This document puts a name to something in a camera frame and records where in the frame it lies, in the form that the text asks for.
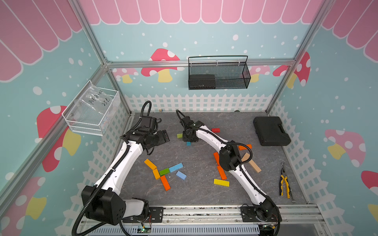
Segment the green circuit board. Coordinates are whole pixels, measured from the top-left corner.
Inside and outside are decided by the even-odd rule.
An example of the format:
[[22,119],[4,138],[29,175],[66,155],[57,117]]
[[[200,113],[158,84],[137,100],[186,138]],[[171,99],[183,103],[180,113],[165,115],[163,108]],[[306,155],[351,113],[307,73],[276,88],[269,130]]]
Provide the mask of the green circuit board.
[[149,233],[151,233],[151,227],[138,226],[137,233],[138,234],[149,234]]

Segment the yellow handled pliers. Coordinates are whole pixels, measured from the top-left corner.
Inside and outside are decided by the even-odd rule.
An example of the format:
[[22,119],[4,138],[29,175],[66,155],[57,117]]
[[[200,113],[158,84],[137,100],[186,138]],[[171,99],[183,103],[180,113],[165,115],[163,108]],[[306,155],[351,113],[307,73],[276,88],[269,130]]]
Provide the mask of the yellow handled pliers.
[[296,203],[294,197],[292,196],[291,188],[289,185],[288,177],[285,171],[285,164],[284,162],[281,162],[281,175],[280,175],[280,181],[279,181],[279,195],[283,196],[284,194],[284,188],[286,189],[286,197],[288,199],[291,199],[292,203]]

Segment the orange long block left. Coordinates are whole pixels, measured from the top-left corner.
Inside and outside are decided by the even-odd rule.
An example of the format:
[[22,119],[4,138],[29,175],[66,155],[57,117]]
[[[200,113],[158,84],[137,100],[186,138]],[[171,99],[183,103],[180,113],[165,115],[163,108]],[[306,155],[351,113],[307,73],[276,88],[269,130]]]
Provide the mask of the orange long block left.
[[171,189],[171,187],[170,187],[170,185],[168,183],[167,178],[165,176],[161,176],[160,180],[161,180],[161,182],[162,182],[162,184],[164,186],[165,191],[169,191]]

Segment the orange block middle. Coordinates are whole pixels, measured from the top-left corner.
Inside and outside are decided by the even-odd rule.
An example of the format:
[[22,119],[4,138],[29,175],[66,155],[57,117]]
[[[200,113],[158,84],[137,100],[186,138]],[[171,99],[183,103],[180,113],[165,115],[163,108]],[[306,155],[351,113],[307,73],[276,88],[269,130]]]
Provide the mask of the orange block middle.
[[225,181],[227,179],[227,177],[226,177],[224,169],[220,165],[217,166],[217,169],[218,169],[218,172],[219,172],[221,179],[223,181]]

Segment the light blue long block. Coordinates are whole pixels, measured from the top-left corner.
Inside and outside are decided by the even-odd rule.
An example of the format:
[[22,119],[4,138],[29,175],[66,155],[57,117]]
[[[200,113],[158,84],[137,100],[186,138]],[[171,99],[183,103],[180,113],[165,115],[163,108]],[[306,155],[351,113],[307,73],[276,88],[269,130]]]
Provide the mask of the light blue long block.
[[183,164],[182,164],[182,163],[179,163],[179,164],[176,164],[176,165],[170,167],[170,168],[169,168],[169,171],[170,171],[171,173],[173,173],[173,172],[175,172],[175,171],[177,171],[177,170],[179,170],[179,169],[181,169],[181,168],[183,168]]

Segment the tan wooden long block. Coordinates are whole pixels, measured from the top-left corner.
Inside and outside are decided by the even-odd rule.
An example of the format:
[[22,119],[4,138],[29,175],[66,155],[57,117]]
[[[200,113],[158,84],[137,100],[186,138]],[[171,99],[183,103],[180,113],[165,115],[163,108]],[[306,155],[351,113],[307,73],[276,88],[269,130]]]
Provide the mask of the tan wooden long block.
[[260,173],[261,172],[261,169],[260,167],[253,161],[253,160],[250,160],[249,161],[249,164],[252,166],[252,168],[257,172],[257,173]]

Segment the black box in basket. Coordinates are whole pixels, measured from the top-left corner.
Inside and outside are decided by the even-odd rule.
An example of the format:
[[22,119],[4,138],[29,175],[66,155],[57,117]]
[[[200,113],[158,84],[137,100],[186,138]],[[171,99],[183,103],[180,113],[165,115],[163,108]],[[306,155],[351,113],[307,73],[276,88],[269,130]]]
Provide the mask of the black box in basket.
[[194,74],[189,76],[189,90],[215,89],[216,79],[213,74]]

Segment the yellow-orange short block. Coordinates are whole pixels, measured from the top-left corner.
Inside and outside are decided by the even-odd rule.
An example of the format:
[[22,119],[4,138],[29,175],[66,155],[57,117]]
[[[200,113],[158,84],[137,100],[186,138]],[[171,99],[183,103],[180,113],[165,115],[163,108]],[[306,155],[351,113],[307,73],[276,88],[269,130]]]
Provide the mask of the yellow-orange short block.
[[160,179],[160,174],[159,174],[158,169],[154,169],[154,170],[153,170],[153,174],[154,174],[155,179],[157,179],[157,180]]

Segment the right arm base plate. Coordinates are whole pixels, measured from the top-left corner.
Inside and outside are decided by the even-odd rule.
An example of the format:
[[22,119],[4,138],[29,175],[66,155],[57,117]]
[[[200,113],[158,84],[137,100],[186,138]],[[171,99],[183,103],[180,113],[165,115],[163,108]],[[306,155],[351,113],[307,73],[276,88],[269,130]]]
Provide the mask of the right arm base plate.
[[255,206],[242,205],[240,207],[241,217],[243,222],[256,222],[256,223],[265,223],[272,222],[277,223],[281,222],[282,218],[277,212],[276,208],[273,208],[269,211],[260,209]]

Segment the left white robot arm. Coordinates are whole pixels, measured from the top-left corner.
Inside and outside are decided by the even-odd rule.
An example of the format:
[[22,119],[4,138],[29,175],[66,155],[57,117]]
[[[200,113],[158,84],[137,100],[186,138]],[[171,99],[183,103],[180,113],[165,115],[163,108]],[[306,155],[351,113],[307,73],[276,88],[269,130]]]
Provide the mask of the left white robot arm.
[[136,220],[143,228],[151,220],[147,200],[120,197],[123,183],[138,157],[143,152],[151,155],[155,147],[169,142],[166,130],[158,128],[161,119],[150,115],[151,108],[151,101],[143,104],[138,122],[120,137],[122,146],[111,166],[93,186],[83,189],[83,208],[73,225],[73,236],[84,236],[106,224],[120,225],[128,235],[123,226],[125,219]]

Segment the black plastic tool case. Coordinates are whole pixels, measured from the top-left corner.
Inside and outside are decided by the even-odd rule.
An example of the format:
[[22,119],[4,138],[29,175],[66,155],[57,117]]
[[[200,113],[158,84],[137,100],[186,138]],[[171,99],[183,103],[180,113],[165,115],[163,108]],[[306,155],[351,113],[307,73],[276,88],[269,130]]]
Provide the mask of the black plastic tool case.
[[255,117],[253,124],[262,146],[287,146],[291,143],[279,117]]

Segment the yellow long block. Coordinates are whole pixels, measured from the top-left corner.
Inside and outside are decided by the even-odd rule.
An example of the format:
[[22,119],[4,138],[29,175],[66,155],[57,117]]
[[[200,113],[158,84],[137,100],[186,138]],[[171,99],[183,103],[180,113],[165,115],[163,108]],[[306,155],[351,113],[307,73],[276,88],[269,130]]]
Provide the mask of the yellow long block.
[[219,186],[225,186],[225,187],[230,186],[230,183],[228,181],[219,180],[219,179],[214,179],[213,184],[219,185]]

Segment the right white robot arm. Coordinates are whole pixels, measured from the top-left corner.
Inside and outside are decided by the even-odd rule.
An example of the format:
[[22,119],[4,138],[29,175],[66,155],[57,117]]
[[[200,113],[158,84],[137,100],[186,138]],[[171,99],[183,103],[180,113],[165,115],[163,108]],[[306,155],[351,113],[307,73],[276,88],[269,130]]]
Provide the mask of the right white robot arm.
[[197,142],[201,139],[217,151],[220,166],[237,179],[250,197],[257,219],[268,221],[271,217],[275,217],[277,222],[280,223],[282,218],[277,205],[258,187],[244,168],[244,165],[252,160],[252,150],[245,144],[219,137],[204,123],[201,121],[194,122],[180,110],[176,110],[176,115],[184,128],[184,138],[189,138],[191,142]]

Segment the tan wooden short block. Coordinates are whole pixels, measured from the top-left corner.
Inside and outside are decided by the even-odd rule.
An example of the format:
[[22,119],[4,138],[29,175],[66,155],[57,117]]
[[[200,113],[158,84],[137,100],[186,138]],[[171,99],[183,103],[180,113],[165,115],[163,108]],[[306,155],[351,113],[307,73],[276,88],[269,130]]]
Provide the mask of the tan wooden short block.
[[242,162],[247,161],[249,158],[250,158],[250,154],[249,153],[245,153],[244,156],[242,157]]

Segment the yellow-orange long block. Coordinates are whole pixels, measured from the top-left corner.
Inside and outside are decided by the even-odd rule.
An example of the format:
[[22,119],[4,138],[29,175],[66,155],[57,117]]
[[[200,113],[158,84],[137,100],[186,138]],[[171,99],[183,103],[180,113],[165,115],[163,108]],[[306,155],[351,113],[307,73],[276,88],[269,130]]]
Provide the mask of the yellow-orange long block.
[[144,161],[144,163],[151,169],[151,170],[155,170],[157,169],[157,166],[152,162],[150,161],[149,159],[146,159]]

